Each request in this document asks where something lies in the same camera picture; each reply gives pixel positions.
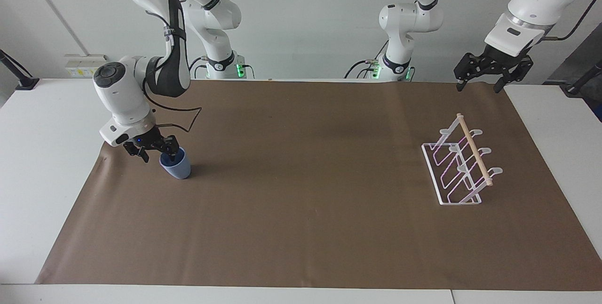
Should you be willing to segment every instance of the wooden rod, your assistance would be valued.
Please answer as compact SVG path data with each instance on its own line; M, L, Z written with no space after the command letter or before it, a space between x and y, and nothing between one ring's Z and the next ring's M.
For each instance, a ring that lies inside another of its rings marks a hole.
M460 125L462 126L462 130L464 131L464 135L466 136L468 145L470 145L471 150L473 150L473 155L475 156L475 160L477 160L477 164L479 165L479 169L481 170L481 173L483 175L483 178L485 179L485 182L487 183L487 186L492 186L493 180L487 172L487 167L485 166L485 163L483 162L483 159L479 154L479 149L477 148L473 137L470 135L470 130L468 129L468 126L464 121L464 115L462 115L462 113L458 113L456 116L458 116L458 120L460 120Z

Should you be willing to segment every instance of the black pole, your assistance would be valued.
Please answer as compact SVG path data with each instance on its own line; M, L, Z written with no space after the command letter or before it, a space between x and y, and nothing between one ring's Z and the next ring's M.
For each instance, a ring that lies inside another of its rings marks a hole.
M602 60L596 63L593 68L589 69L580 79L578 79L578 81L566 87L566 92L572 95L578 94L583 85L600 73L602 73Z
M0 62L2 62L2 64L4 64L4 66L6 66L10 72L13 73L13 75L17 76L17 79L19 79L19 85L15 88L15 90L32 90L40 80L39 78L31 78L24 75L23 72L21 72L21 70L19 70L19 68L17 68L10 59L8 59L6 53L4 53L2 49L0 49Z

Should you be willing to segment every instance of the brown mat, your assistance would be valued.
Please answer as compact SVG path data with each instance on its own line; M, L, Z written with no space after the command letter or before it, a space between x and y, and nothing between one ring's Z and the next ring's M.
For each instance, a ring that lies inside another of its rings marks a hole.
M602 290L602 261L490 85L196 81L161 101L204 107L193 133L164 131L192 176L103 147L37 283ZM482 205L442 207L420 145L458 112L504 173Z

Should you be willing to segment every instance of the white table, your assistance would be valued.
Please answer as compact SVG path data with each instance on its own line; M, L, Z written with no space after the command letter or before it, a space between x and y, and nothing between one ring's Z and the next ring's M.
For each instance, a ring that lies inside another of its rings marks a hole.
M602 124L557 87L506 88L602 256ZM89 80L45 79L0 109L0 303L602 303L602 292L32 285L86 181L110 114Z

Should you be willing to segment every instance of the blue cup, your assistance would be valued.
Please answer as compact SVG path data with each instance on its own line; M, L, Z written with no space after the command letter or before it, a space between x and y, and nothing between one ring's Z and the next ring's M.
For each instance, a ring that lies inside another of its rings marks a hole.
M159 163L165 171L177 179L185 179L190 176L190 161L183 148L178 149L174 161L170 160L167 153L162 153L159 157Z

